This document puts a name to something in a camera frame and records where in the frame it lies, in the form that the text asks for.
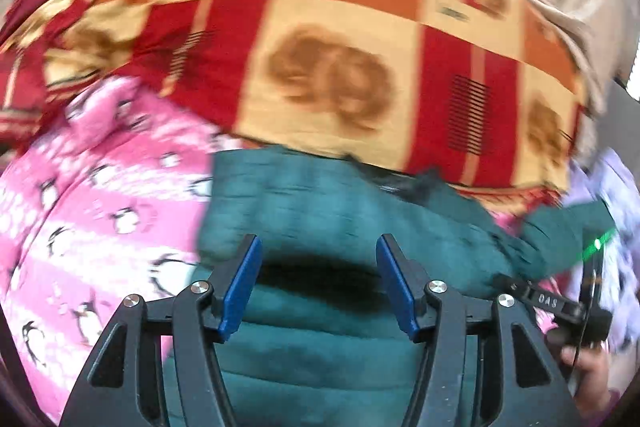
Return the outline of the person's right hand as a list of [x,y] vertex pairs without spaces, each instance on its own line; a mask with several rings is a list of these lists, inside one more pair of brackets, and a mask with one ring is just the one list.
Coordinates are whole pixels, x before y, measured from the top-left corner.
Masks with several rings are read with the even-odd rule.
[[611,408],[614,401],[612,391],[608,389],[608,350],[604,343],[576,347],[563,343],[565,339],[566,334],[559,327],[549,329],[546,334],[546,343],[553,358],[578,373],[574,394],[577,410],[586,421],[595,421]]

